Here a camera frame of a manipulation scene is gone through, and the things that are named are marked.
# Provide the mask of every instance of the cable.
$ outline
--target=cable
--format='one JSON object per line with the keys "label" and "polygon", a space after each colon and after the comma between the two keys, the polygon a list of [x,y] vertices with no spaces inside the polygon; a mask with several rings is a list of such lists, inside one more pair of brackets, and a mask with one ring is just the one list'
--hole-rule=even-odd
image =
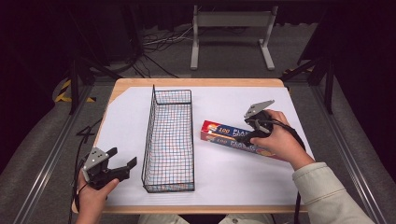
{"label": "cable", "polygon": [[272,218],[272,220],[273,220],[274,224],[276,224],[276,221],[275,221],[274,214],[270,214],[270,215],[271,215],[271,218]]}
{"label": "cable", "polygon": [[[173,32],[171,35],[169,35],[170,33],[166,33],[166,34],[163,35],[162,38],[158,38],[158,36],[156,36],[154,34],[149,34],[147,36],[155,36],[156,38],[155,39],[151,39],[150,38],[149,39],[149,40],[151,40],[150,42],[144,43],[143,44],[144,49],[150,50],[150,52],[146,52],[146,53],[152,53],[152,52],[155,52],[155,51],[166,50],[169,47],[171,47],[173,44],[180,43],[180,42],[182,42],[185,39],[188,39],[188,40],[192,41],[191,38],[185,37],[185,36],[189,35],[189,33],[191,32],[191,29],[192,29],[192,26],[189,29],[185,30],[185,31],[180,31],[180,32],[182,32],[181,35],[176,35],[176,32]],[[156,44],[155,48],[148,48],[147,47],[148,45],[155,45],[155,44]]]}
{"label": "cable", "polygon": [[[154,60],[152,60],[147,54],[143,54],[143,56],[146,58],[146,59],[149,59],[150,61],[152,61],[153,63],[155,63],[155,64],[157,64],[156,62],[154,62]],[[169,76],[172,76],[172,77],[177,77],[177,78],[179,78],[178,76],[176,76],[175,74],[172,74],[172,73],[170,73],[170,72],[168,72],[168,71],[166,71],[166,69],[164,69],[162,66],[160,66],[159,64],[157,64],[157,66],[159,66],[166,74],[168,74]]]}
{"label": "cable", "polygon": [[88,185],[88,183],[85,183],[85,185],[84,185],[84,186],[82,186],[82,188],[81,188],[81,189],[78,189],[78,193],[81,193],[81,192],[82,192],[82,190],[83,190],[85,187],[87,187],[87,185]]}
{"label": "cable", "polygon": [[[173,31],[173,32],[169,32],[169,31],[155,32],[155,33],[151,33],[151,34],[145,35],[145,37],[155,36],[155,38],[153,39],[153,41],[156,41],[156,40],[166,39],[166,38],[169,38],[169,37],[171,37],[171,36],[175,36],[175,35],[177,35],[176,33],[182,33],[182,35],[178,35],[178,36],[183,36],[183,35],[185,35],[190,29],[192,29],[192,25],[190,25],[190,27],[189,27],[188,29],[186,29],[186,30]],[[163,33],[163,36],[162,36],[161,38],[158,38],[158,36],[157,36],[156,34],[161,34],[161,33]]]}
{"label": "cable", "polygon": [[134,66],[132,66],[132,68],[134,69],[134,72],[135,72],[136,74],[140,75],[142,78],[146,78],[146,77],[139,71],[139,69],[135,68]]}
{"label": "cable", "polygon": [[135,69],[135,70],[138,70],[138,71],[136,71],[136,72],[139,73],[140,76],[142,76],[142,74],[143,74],[143,75],[146,75],[146,76],[148,76],[148,77],[151,77],[151,74],[150,74],[150,72],[149,72],[149,69],[145,66],[145,64],[143,63],[143,61],[139,59],[139,62],[141,62],[141,63],[143,64],[143,67],[146,68],[146,70],[148,71],[148,74],[146,74],[146,73],[143,71],[143,69],[141,69],[137,64],[134,66],[134,69]]}
{"label": "cable", "polygon": [[[283,122],[281,122],[281,121],[279,121],[277,119],[257,120],[257,121],[260,124],[272,123],[272,124],[275,124],[275,125],[278,125],[278,126],[284,128],[286,131],[291,133],[291,135],[297,140],[297,142],[300,144],[300,146],[303,148],[303,150],[306,151],[304,142],[301,139],[300,135],[298,135],[297,132],[295,131],[295,129],[291,128],[289,125],[284,124]],[[300,205],[301,205],[301,195],[300,195],[300,192],[297,192],[296,205],[295,205],[295,209],[294,209],[294,224],[300,224],[300,220],[299,220]]]}
{"label": "cable", "polygon": [[[113,69],[113,70],[110,70],[110,69],[108,69],[108,70],[110,70],[111,72],[113,72],[113,73],[117,73],[117,74],[119,74],[119,73],[121,73],[121,72],[125,72],[126,70],[128,70],[128,69],[130,69],[133,65],[134,65],[134,63],[135,63],[135,61],[129,61],[126,65],[124,65],[123,67],[120,67],[120,68],[116,68],[116,69]],[[93,72],[93,74],[95,75],[95,76],[97,76],[97,77],[103,77],[103,76],[106,76],[106,74],[104,74],[104,73],[102,73],[102,72],[98,72],[98,71],[92,71]]]}
{"label": "cable", "polygon": [[84,128],[83,130],[79,131],[76,134],[76,135],[82,135],[83,137],[82,137],[81,141],[79,142],[78,151],[77,151],[76,158],[75,158],[75,170],[74,170],[74,174],[73,174],[72,193],[71,193],[70,206],[69,206],[69,220],[68,220],[69,224],[71,224],[72,217],[73,217],[73,211],[72,211],[73,201],[77,198],[77,187],[78,187],[79,171],[81,170],[82,166],[85,163],[86,158],[89,155],[89,153],[88,153],[86,156],[83,157],[83,159],[81,159],[78,162],[79,153],[81,151],[82,144],[86,144],[88,142],[89,137],[91,135],[94,135],[94,133],[91,133],[92,128],[94,126],[96,126],[101,121],[102,121],[102,119],[97,120],[92,126],[87,126],[86,128]]}

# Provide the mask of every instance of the hand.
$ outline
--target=hand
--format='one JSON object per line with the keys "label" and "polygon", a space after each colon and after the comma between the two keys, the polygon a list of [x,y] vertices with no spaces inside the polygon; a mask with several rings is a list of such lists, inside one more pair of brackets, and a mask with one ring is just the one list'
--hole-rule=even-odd
{"label": "hand", "polygon": [[105,208],[106,197],[119,183],[118,179],[113,179],[101,189],[93,189],[87,185],[84,175],[80,171],[78,175],[79,214],[76,223],[99,223]]}
{"label": "hand", "polygon": [[[272,119],[289,125],[285,115],[280,111],[266,110]],[[279,125],[274,124],[274,129],[269,137],[251,138],[250,143],[268,148],[272,153],[285,161],[290,162],[294,170],[298,170],[307,164],[315,162],[300,146],[297,140]]]}

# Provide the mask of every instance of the box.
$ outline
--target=box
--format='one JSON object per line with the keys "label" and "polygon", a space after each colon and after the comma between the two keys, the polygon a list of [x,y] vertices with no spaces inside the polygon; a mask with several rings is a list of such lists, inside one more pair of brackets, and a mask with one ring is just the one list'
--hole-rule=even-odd
{"label": "box", "polygon": [[247,152],[252,152],[265,157],[270,157],[273,159],[283,161],[277,155],[271,153],[269,150],[265,149],[264,147],[259,147],[254,145],[246,147],[245,144],[239,143],[234,139],[235,136],[245,136],[248,133],[250,133],[250,131],[205,120],[201,129],[201,139],[204,141],[220,144],[226,147],[233,147],[236,149],[241,149]]}

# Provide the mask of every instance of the sleeve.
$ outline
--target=sleeve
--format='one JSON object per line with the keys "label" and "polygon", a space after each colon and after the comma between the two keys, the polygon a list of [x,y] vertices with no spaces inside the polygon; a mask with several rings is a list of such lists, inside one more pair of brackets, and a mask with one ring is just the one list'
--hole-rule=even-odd
{"label": "sleeve", "polygon": [[316,162],[297,170],[293,180],[311,223],[374,223],[326,163]]}

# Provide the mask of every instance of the black wire basket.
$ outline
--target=black wire basket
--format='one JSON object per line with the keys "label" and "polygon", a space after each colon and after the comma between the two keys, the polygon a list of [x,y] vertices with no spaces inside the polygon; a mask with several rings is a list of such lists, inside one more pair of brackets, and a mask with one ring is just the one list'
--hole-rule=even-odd
{"label": "black wire basket", "polygon": [[190,90],[153,87],[142,181],[148,193],[195,190]]}

